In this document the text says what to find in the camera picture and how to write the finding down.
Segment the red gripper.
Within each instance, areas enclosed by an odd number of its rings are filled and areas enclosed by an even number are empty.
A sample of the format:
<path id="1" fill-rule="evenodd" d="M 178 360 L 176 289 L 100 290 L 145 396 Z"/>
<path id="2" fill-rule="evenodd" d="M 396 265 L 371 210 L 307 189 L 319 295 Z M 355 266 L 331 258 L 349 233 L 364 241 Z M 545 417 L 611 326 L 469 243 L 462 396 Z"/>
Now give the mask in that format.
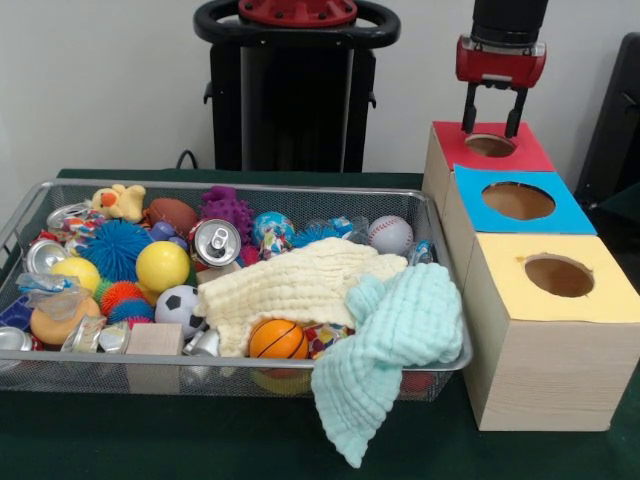
<path id="1" fill-rule="evenodd" d="M 498 83 L 508 88 L 518 88 L 515 89 L 515 103 L 505 124 L 505 136 L 517 136 L 528 89 L 537 84 L 546 58 L 547 47 L 544 42 L 506 48 L 476 42 L 468 35 L 461 35 L 456 45 L 455 73 L 458 80 L 468 83 L 461 129 L 467 134 L 473 132 L 478 84 Z"/>

